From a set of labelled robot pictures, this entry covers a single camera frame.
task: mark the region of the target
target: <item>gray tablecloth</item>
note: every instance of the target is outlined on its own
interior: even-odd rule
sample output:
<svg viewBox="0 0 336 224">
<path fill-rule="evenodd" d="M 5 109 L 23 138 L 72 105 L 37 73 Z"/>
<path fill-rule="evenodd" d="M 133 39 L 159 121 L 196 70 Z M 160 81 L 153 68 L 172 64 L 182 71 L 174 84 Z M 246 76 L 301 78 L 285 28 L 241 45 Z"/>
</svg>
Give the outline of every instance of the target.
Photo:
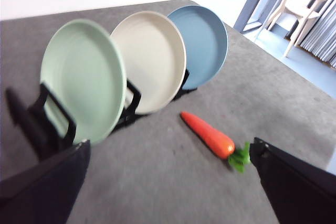
<svg viewBox="0 0 336 224">
<path fill-rule="evenodd" d="M 111 32 L 134 12 L 167 15 L 190 4 L 176 0 L 1 22 L 2 179 L 37 163 L 9 118 L 4 91 L 19 90 L 26 105 L 37 98 L 42 56 L 60 26 L 88 18 Z M 93 146 L 68 223 L 276 223 L 255 168 L 243 175 L 229 170 L 184 125 L 182 110 L 237 144 L 259 136 L 325 168 L 336 143 L 336 102 L 226 27 L 229 52 L 212 81 Z"/>
</svg>

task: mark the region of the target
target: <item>blue plate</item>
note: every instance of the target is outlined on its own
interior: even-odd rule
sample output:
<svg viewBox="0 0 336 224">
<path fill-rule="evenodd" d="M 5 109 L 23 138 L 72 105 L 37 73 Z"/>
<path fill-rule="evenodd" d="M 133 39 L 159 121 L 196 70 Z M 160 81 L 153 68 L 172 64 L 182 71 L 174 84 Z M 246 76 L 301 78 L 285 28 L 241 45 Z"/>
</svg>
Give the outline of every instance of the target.
<svg viewBox="0 0 336 224">
<path fill-rule="evenodd" d="M 227 31 L 216 14 L 201 6 L 184 6 L 168 18 L 180 30 L 185 44 L 190 75 L 183 89 L 195 89 L 213 78 L 223 66 Z"/>
</svg>

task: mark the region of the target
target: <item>plate rim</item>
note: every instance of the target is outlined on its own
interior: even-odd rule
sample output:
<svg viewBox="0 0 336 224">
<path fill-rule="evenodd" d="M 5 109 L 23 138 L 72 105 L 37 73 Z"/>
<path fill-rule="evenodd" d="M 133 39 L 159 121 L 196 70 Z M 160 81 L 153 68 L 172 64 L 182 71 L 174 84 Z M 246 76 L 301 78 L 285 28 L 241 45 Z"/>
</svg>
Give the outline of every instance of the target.
<svg viewBox="0 0 336 224">
<path fill-rule="evenodd" d="M 219 71 L 222 69 L 224 63 L 225 63 L 225 60 L 227 58 L 227 53 L 228 53 L 228 46 L 229 46 L 229 36 L 228 36 L 228 33 L 227 33 L 227 29 L 225 27 L 225 23 L 219 18 L 219 16 L 214 12 L 212 11 L 211 9 L 207 8 L 207 7 L 204 7 L 204 6 L 201 6 L 201 5 L 186 5 L 186 6 L 182 6 L 182 7 L 179 7 L 177 9 L 175 9 L 174 11 L 170 12 L 167 17 L 169 18 L 169 16 L 171 14 L 173 14 L 174 12 L 177 12 L 181 9 L 187 9 L 187 8 L 199 8 L 199 9 L 204 9 L 204 10 L 207 10 L 208 12 L 212 13 L 221 23 L 222 27 L 224 28 L 224 31 L 225 31 L 225 37 L 226 37 L 226 48 L 225 48 L 225 53 L 224 53 L 224 59 L 223 59 L 223 62 L 221 63 L 221 65 L 218 67 L 217 71 L 213 73 L 213 75 L 211 76 L 211 78 L 209 78 L 208 80 L 206 81 L 203 81 L 201 82 L 198 86 L 190 86 L 190 87 L 186 87 L 185 85 L 187 84 L 187 81 L 185 83 L 185 85 L 183 85 L 184 88 L 186 89 L 196 89 L 206 83 L 208 83 L 209 81 L 211 81 L 218 73 Z"/>
<path fill-rule="evenodd" d="M 184 40 L 183 40 L 183 37 L 179 31 L 179 29 L 177 28 L 177 26 L 165 15 L 159 13 L 159 12 L 154 12 L 152 10 L 142 10 L 142 11 L 139 11 L 139 12 L 136 12 L 136 13 L 133 13 L 129 16 L 127 16 L 125 19 L 123 19 L 122 21 L 120 21 L 118 23 L 118 25 L 113 29 L 113 31 L 111 32 L 111 35 L 110 37 L 113 39 L 113 33 L 114 31 L 119 27 L 121 26 L 122 23 L 126 22 L 128 19 L 131 19 L 133 18 L 134 16 L 138 16 L 138 15 L 154 15 L 154 16 L 157 16 L 157 17 L 160 17 L 161 19 L 165 20 L 165 22 L 168 22 L 175 30 L 175 32 L 177 33 L 180 41 L 182 42 L 182 48 L 183 48 L 183 74 L 180 78 L 180 81 L 179 81 L 179 85 L 178 87 L 174 90 L 174 92 L 169 96 L 169 98 L 166 99 L 166 101 L 164 103 L 162 103 L 162 105 L 159 107 L 159 108 L 156 108 L 156 109 L 151 109 L 151 110 L 148 110 L 148 111 L 139 111 L 138 109 L 136 109 L 136 113 L 137 114 L 141 114 L 141 115 L 145 115 L 145 114 L 151 114 L 151 113 L 154 113 L 162 108 L 164 108 L 165 106 L 167 106 L 172 100 L 173 98 L 176 96 L 176 94 L 178 93 L 181 85 L 182 85 L 182 82 L 183 82 L 183 79 L 184 79 L 184 75 L 185 75 L 185 69 L 186 69 L 186 48 L 185 48 L 185 44 L 184 44 Z"/>
<path fill-rule="evenodd" d="M 118 47 L 114 44 L 114 42 L 111 40 L 108 32 L 98 23 L 92 21 L 92 20 L 89 20 L 89 19 L 85 19 L 85 18 L 78 18 L 78 19 L 73 19 L 69 22 L 66 22 L 64 25 L 62 25 L 54 34 L 53 36 L 51 37 L 50 41 L 48 42 L 48 45 L 45 49 L 45 52 L 43 54 L 43 58 L 42 58 L 42 62 L 41 62 L 41 69 L 40 69 L 40 83 L 44 82 L 45 85 L 47 85 L 47 87 L 50 89 L 51 92 L 53 92 L 53 89 L 52 87 L 50 87 L 50 85 L 48 83 L 46 83 L 44 80 L 43 80 L 43 65 L 44 65 L 44 58 L 45 58 L 45 55 L 46 55 L 46 52 L 47 52 L 47 49 L 49 47 L 49 45 L 53 42 L 53 40 L 56 38 L 56 36 L 59 35 L 60 32 L 62 32 L 62 30 L 65 28 L 65 27 L 68 27 L 68 26 L 71 26 L 71 25 L 75 25 L 75 24 L 84 24 L 86 26 L 90 26 L 91 28 L 95 29 L 97 32 L 99 32 L 105 39 L 106 39 L 106 42 L 110 44 L 111 48 L 114 49 L 115 53 L 114 53 L 114 56 L 116 57 L 118 63 L 119 63 L 119 67 L 120 67 L 120 70 L 121 70 L 121 82 L 122 82 L 122 90 L 121 90 L 121 95 L 120 95 L 120 98 L 121 98 L 121 102 L 119 104 L 119 108 L 118 108 L 118 112 L 113 120 L 113 122 L 111 122 L 111 125 L 109 126 L 109 128 L 103 132 L 101 132 L 100 134 L 100 137 L 97 137 L 97 139 L 90 139 L 90 142 L 92 144 L 98 144 L 100 142 L 102 142 L 110 133 L 111 131 L 114 129 L 114 127 L 116 126 L 119 118 L 120 118 L 120 115 L 122 113 L 122 109 L 123 109 L 123 106 L 124 106 L 124 101 L 125 101 L 125 94 L 126 94 L 126 86 L 127 86 L 127 82 L 126 82 L 126 69 L 125 69 L 125 65 L 124 65 L 124 62 L 123 62 L 123 59 L 122 59 L 122 56 L 121 56 L 121 52 L 120 50 L 118 49 Z M 45 103 L 44 105 L 44 110 L 48 116 L 48 119 L 51 121 L 51 123 L 54 125 L 55 129 L 57 130 L 58 134 L 61 134 L 60 133 L 60 129 L 59 128 L 63 128 L 61 125 L 62 125 L 62 122 L 60 122 L 59 119 L 57 119 L 57 116 L 54 115 L 54 112 L 52 112 L 52 109 L 49 108 L 47 109 L 47 107 L 49 107 L 50 105 L 47 104 L 47 102 Z M 53 118 L 55 119 L 52 120 L 50 119 L 50 114 L 53 114 Z M 75 124 L 77 125 L 77 122 L 76 122 L 76 119 L 69 113 L 69 115 L 74 119 L 74 122 Z M 76 136 L 74 138 L 74 144 L 80 142 L 81 140 L 80 139 L 76 139 Z"/>
</svg>

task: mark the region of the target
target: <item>white plate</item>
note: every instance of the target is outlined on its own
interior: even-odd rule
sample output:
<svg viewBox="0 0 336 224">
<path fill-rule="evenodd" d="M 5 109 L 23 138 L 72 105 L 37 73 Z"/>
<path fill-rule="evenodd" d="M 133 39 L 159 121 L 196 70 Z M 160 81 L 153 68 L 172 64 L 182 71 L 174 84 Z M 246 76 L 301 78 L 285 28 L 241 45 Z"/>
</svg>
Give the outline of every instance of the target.
<svg viewBox="0 0 336 224">
<path fill-rule="evenodd" d="M 111 38 L 121 51 L 127 78 L 141 92 L 137 114 L 166 106 L 178 92 L 186 68 L 182 36 L 167 17 L 138 12 L 124 19 Z"/>
</svg>

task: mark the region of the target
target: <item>floor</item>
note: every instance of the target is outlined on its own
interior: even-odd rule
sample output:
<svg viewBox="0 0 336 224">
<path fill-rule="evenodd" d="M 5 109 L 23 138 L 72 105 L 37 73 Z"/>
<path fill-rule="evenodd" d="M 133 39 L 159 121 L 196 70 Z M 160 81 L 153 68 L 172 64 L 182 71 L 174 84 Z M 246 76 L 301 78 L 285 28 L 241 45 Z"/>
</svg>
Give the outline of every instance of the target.
<svg viewBox="0 0 336 224">
<path fill-rule="evenodd" d="M 282 58 L 282 54 L 289 43 L 288 40 L 284 39 L 287 32 L 281 26 L 275 24 L 271 31 L 263 29 L 256 40 L 255 36 L 258 30 L 245 33 L 244 36 L 336 99 L 336 69 L 322 63 L 307 51 L 296 47 L 291 49 L 287 58 Z M 327 171 L 336 175 L 336 148 L 329 161 Z"/>
</svg>

